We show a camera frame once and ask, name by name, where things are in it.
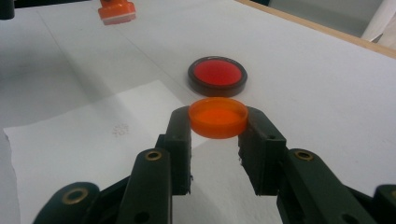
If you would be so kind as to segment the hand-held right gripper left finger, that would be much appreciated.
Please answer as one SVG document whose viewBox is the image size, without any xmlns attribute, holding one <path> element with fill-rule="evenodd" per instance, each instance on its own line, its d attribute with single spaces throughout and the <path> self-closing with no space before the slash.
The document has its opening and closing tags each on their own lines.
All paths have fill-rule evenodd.
<svg viewBox="0 0 396 224">
<path fill-rule="evenodd" d="M 137 155 L 116 224 L 172 224 L 172 197 L 190 192 L 191 126 L 183 106 L 172 112 L 155 147 Z"/>
</svg>

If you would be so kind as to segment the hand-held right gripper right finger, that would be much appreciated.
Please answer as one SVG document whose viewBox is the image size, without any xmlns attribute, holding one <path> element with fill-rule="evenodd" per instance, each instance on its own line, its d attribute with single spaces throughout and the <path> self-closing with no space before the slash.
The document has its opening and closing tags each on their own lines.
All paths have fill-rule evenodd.
<svg viewBox="0 0 396 224">
<path fill-rule="evenodd" d="M 260 110 L 247 109 L 239 157 L 254 192 L 275 196 L 284 224 L 375 224 L 375 219 L 315 153 L 287 148 Z"/>
</svg>

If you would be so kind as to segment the orange translucent ink pad lid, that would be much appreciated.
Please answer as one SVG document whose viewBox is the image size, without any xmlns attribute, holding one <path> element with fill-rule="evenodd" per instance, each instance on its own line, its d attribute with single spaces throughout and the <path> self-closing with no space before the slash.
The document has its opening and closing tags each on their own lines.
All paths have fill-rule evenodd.
<svg viewBox="0 0 396 224">
<path fill-rule="evenodd" d="M 248 108 L 224 97 L 209 97 L 190 105 L 191 128 L 211 139 L 226 139 L 242 133 L 248 123 Z"/>
</svg>

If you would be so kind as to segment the red ink pad black case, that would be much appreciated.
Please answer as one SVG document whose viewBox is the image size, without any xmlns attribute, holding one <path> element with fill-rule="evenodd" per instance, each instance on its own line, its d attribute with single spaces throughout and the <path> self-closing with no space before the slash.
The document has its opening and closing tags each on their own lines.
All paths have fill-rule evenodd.
<svg viewBox="0 0 396 224">
<path fill-rule="evenodd" d="M 248 73 L 239 62 L 221 56 L 208 56 L 188 69 L 191 88 L 208 97 L 233 97 L 246 86 Z"/>
</svg>

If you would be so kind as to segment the white paper sheet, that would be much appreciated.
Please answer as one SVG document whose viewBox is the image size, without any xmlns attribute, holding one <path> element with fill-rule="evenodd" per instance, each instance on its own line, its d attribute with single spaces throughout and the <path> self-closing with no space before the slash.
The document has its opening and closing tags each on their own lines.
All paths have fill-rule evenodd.
<svg viewBox="0 0 396 224">
<path fill-rule="evenodd" d="M 182 103 L 153 81 L 31 125 L 10 127 L 21 224 L 32 224 L 60 188 L 104 189 L 129 175 L 137 154 L 154 147 Z M 258 197 L 237 141 L 192 137 L 191 191 L 173 199 L 173 224 L 280 224 L 273 197 Z"/>
</svg>

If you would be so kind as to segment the orange stamp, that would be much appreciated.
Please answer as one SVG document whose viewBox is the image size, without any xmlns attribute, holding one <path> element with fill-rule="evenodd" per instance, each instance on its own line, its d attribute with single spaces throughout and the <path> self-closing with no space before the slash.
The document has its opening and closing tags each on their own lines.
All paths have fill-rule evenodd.
<svg viewBox="0 0 396 224">
<path fill-rule="evenodd" d="M 99 17 L 104 25 L 120 24 L 135 19 L 134 3 L 129 0 L 100 0 Z"/>
</svg>

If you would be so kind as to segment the white desk frame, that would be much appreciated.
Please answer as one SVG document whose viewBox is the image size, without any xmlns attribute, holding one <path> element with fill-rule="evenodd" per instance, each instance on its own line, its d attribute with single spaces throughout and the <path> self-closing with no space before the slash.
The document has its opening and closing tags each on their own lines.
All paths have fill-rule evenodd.
<svg viewBox="0 0 396 224">
<path fill-rule="evenodd" d="M 382 3 L 361 35 L 361 38 L 367 41 L 373 41 L 378 38 L 383 34 L 395 14 L 396 0 L 382 0 Z"/>
</svg>

